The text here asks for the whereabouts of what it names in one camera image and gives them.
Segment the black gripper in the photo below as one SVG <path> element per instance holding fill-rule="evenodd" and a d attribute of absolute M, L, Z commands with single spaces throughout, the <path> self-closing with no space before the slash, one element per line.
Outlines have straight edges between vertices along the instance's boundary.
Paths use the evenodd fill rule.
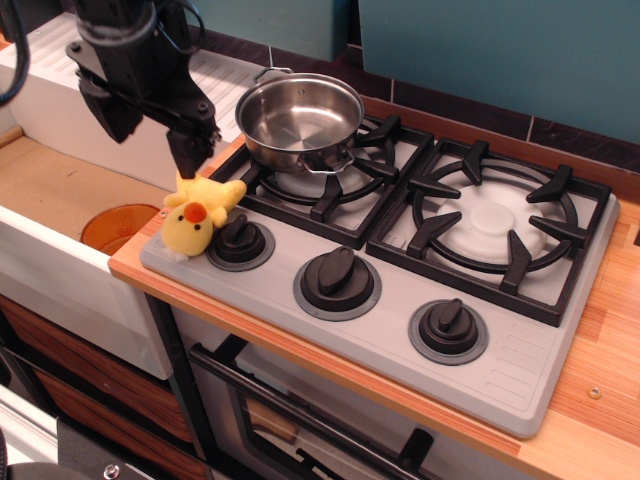
<path fill-rule="evenodd" d="M 178 173 L 194 179 L 221 139 L 211 101 L 189 73 L 189 57 L 156 31 L 154 19 L 116 27 L 79 19 L 66 47 L 80 93 L 107 135 L 122 144 L 144 117 L 169 128 Z"/>

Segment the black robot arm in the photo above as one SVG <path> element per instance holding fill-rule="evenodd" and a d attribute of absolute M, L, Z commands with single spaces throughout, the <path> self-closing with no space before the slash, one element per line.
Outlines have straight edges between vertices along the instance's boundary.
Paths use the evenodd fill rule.
<path fill-rule="evenodd" d="M 215 107 L 189 64 L 200 47 L 186 16 L 190 1 L 77 1 L 79 40 L 66 48 L 78 67 L 79 91 L 117 143 L 144 118 L 167 127 L 178 172 L 192 179 L 212 157 L 220 130 Z"/>

